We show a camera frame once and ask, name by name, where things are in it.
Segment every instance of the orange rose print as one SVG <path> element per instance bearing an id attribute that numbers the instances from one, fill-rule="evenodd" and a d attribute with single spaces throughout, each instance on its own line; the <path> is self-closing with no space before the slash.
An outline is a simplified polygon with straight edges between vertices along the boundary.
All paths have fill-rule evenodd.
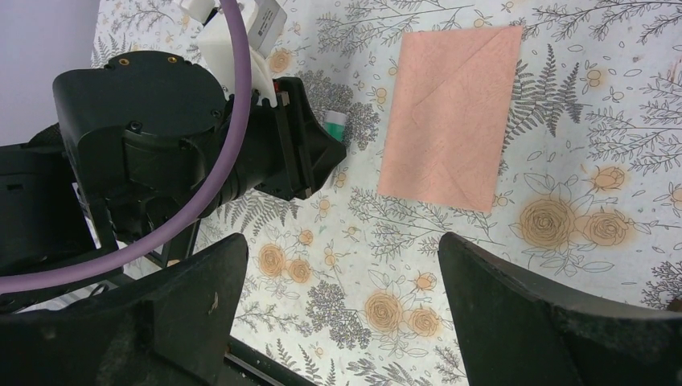
<path id="1" fill-rule="evenodd" d="M 524 209 L 519 222 L 527 243 L 556 248 L 568 242 L 574 221 L 575 215 L 565 203 L 539 199 Z"/>
<path id="2" fill-rule="evenodd" d="M 310 264 L 305 260 L 287 261 L 286 271 L 297 283 L 305 283 L 310 278 Z"/>
<path id="3" fill-rule="evenodd" d="M 284 269 L 284 251 L 275 244 L 267 244 L 258 253 L 261 272 L 267 277 L 278 277 Z"/>
<path id="4" fill-rule="evenodd" d="M 379 332 L 394 332 L 402 320 L 402 307 L 398 299 L 379 292 L 364 303 L 367 321 Z"/>

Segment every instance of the screw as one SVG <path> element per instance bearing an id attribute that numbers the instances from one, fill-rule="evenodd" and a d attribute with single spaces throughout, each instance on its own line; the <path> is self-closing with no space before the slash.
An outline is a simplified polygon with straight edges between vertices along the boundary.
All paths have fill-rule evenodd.
<path id="1" fill-rule="evenodd" d="M 138 121 L 132 121 L 132 122 L 130 122 L 129 127 L 135 133 L 139 133 L 140 130 L 142 130 L 142 123 L 140 123 Z"/>

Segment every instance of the white plastic part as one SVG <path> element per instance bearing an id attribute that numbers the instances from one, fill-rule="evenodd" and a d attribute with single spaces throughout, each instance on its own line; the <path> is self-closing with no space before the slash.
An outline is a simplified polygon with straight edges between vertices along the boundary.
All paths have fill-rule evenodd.
<path id="1" fill-rule="evenodd" d="M 216 6 L 213 0 L 173 0 L 186 14 L 199 23 L 203 23 Z"/>
<path id="2" fill-rule="evenodd" d="M 272 51 L 284 29 L 286 12 L 276 0 L 240 0 L 240 8 L 249 35 L 252 87 L 261 94 L 259 104 L 263 98 L 267 98 L 274 107 L 277 105 L 277 95 L 273 85 L 273 74 L 265 58 Z M 197 36 L 196 44 L 213 76 L 228 89 L 228 92 L 234 92 L 232 44 L 228 24 L 222 14 L 217 14 L 208 22 Z"/>
<path id="3" fill-rule="evenodd" d="M 327 110 L 327 115 L 324 117 L 324 123 L 333 123 L 334 125 L 346 125 L 346 114 L 338 111 Z"/>

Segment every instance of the rose print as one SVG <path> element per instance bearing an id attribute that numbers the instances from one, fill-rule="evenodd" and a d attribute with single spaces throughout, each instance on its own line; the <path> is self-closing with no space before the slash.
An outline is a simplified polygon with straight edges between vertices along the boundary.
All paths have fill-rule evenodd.
<path id="1" fill-rule="evenodd" d="M 622 243 L 629 228 L 625 220 L 614 213 L 595 213 L 591 216 L 578 217 L 575 225 L 587 240 L 602 247 Z"/>
<path id="2" fill-rule="evenodd" d="M 530 245 L 558 248 L 568 243 L 574 220 L 575 215 L 565 203 L 539 199 L 524 209 L 520 227 Z"/>
<path id="3" fill-rule="evenodd" d="M 300 259 L 287 261 L 286 272 L 297 283 L 305 283 L 310 279 L 310 264 Z"/>
<path id="4" fill-rule="evenodd" d="M 382 292 L 373 294 L 364 304 L 369 324 L 380 332 L 394 332 L 402 320 L 398 299 Z"/>
<path id="5" fill-rule="evenodd" d="M 625 172 L 622 169 L 611 166 L 601 170 L 597 166 L 597 175 L 592 179 L 592 184 L 597 191 L 610 191 L 619 189 L 623 181 L 625 181 Z"/>
<path id="6" fill-rule="evenodd" d="M 284 269 L 284 252 L 274 244 L 267 244 L 258 253 L 261 272 L 268 277 L 278 277 Z"/>
<path id="7" fill-rule="evenodd" d="M 605 206 L 616 205 L 618 200 L 615 197 L 595 199 L 590 194 L 593 187 L 587 194 L 576 198 L 571 188 L 578 182 L 576 175 L 563 183 L 557 183 L 551 175 L 525 174 L 524 179 L 541 197 L 532 201 L 520 214 L 519 222 L 509 228 L 533 247 L 523 251 L 530 256 L 528 267 L 534 257 L 540 257 L 544 259 L 540 267 L 556 269 L 555 274 L 563 272 L 572 277 L 578 270 L 605 272 L 614 265 L 607 261 L 585 261 L 585 256 L 580 253 L 619 245 L 633 231 L 651 235 L 653 228 L 678 228 L 659 224 L 658 220 L 649 223 L 635 221 L 615 208 L 607 210 Z M 591 183 L 606 190 L 619 187 L 623 180 L 623 172 L 610 167 L 599 170 Z"/>
<path id="8" fill-rule="evenodd" d="M 313 244 L 313 239 L 313 232 L 308 229 L 304 230 L 300 235 L 298 235 L 298 242 L 305 246 Z"/>
<path id="9" fill-rule="evenodd" d="M 436 276 L 433 275 L 431 272 L 420 273 L 419 277 L 417 277 L 413 281 L 414 287 L 420 291 L 433 290 L 433 288 L 435 288 L 436 286 L 436 282 L 437 282 Z"/>
<path id="10" fill-rule="evenodd" d="M 291 64 L 291 51 L 281 49 L 270 56 L 270 71 L 275 74 L 286 71 Z"/>
<path id="11" fill-rule="evenodd" d="M 407 320 L 410 330 L 419 336 L 433 336 L 441 325 L 440 318 L 430 308 L 428 310 L 419 308 L 406 314 L 405 320 Z"/>

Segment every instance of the white wall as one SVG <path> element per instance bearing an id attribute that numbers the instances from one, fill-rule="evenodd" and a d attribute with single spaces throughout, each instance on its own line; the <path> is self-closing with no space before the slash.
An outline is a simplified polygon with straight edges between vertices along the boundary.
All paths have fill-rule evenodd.
<path id="1" fill-rule="evenodd" d="M 0 0 L 0 146 L 57 122 L 52 81 L 89 68 L 99 0 Z"/>

